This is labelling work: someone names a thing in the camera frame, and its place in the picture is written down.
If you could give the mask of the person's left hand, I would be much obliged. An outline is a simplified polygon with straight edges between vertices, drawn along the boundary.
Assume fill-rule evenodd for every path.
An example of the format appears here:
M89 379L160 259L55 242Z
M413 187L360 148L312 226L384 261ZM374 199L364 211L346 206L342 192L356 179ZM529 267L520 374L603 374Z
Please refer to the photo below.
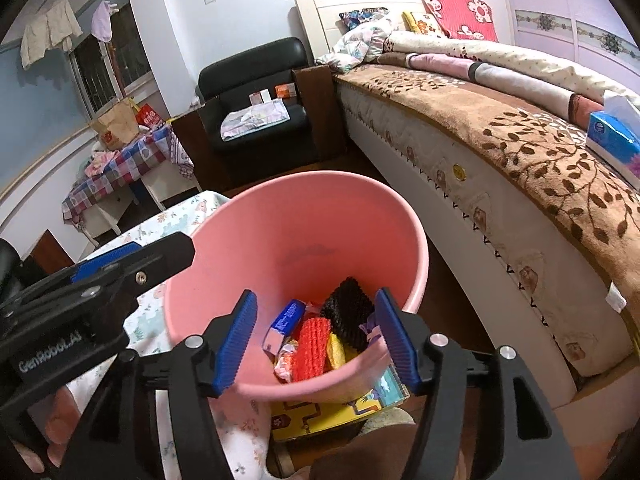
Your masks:
M35 424L39 437L48 444L48 460L60 466L80 419L80 411L70 389L63 386L53 396L37 402L26 411L26 420Z

